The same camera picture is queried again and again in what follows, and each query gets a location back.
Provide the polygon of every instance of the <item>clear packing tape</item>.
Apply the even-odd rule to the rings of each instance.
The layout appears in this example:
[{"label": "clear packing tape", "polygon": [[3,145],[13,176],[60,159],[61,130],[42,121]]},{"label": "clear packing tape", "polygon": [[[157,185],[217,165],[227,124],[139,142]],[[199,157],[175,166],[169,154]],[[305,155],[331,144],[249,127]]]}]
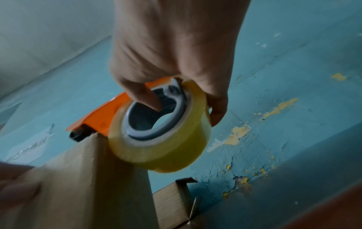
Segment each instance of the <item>clear packing tape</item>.
[{"label": "clear packing tape", "polygon": [[205,149],[211,133],[209,107],[205,93],[194,81],[182,82],[187,106],[178,123],[165,134],[151,140],[130,137],[123,119],[132,100],[113,117],[108,139],[113,153],[123,161],[160,173],[175,172],[194,162]]}]

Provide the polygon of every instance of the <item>roll of packing tape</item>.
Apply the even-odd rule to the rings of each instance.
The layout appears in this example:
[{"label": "roll of packing tape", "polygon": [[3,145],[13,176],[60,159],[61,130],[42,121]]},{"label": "roll of packing tape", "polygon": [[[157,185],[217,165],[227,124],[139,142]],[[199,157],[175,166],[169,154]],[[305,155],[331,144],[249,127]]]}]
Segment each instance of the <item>roll of packing tape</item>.
[{"label": "roll of packing tape", "polygon": [[[109,144],[126,162],[160,173],[175,172],[194,162],[210,139],[206,95],[195,82],[179,83],[175,79],[152,90],[163,110],[156,112],[130,100],[112,120]],[[153,127],[169,113],[171,117],[162,125]]]}]

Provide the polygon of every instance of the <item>paper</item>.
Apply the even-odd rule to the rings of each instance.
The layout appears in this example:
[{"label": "paper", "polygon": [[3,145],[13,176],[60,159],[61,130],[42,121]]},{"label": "paper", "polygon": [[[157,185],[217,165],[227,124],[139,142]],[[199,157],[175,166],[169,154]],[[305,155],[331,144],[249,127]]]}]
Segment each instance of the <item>paper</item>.
[{"label": "paper", "polygon": [[52,128],[53,126],[13,147],[5,161],[12,164],[30,164],[43,156]]}]

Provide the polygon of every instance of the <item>blue floor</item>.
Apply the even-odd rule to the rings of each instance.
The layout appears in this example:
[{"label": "blue floor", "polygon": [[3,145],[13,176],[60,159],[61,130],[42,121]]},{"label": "blue floor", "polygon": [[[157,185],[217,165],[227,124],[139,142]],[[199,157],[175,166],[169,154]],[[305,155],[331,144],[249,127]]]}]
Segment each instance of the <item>blue floor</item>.
[{"label": "blue floor", "polygon": [[[121,92],[107,69],[109,53],[108,38],[2,98],[0,111],[22,104],[0,132],[0,159],[52,124],[46,153],[33,164],[73,146],[65,128]],[[260,169],[277,167],[362,122],[362,1],[253,0],[235,53],[229,110],[212,130],[209,152],[179,172],[150,172],[154,192],[192,176],[199,183],[189,185],[191,192],[206,209],[234,187],[235,176],[250,180]],[[339,78],[331,78],[337,73]],[[262,119],[294,98],[299,99]],[[245,124],[251,129],[240,143],[220,143]],[[214,143],[220,146],[210,148]]]}]

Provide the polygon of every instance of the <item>floor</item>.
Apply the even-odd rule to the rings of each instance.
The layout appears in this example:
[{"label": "floor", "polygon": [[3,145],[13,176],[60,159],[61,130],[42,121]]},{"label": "floor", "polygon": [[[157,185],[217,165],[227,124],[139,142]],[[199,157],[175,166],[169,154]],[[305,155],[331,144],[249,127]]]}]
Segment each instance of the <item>floor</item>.
[{"label": "floor", "polygon": [[[41,165],[75,145],[74,121],[121,92],[107,69],[110,38],[0,100],[0,112],[22,102],[0,132],[0,160],[54,124]],[[155,192],[195,177],[202,210],[235,186],[342,130],[362,122],[362,2],[253,0],[235,52],[229,110],[205,152],[172,174],[149,172]],[[224,140],[235,126],[249,132]]]}]

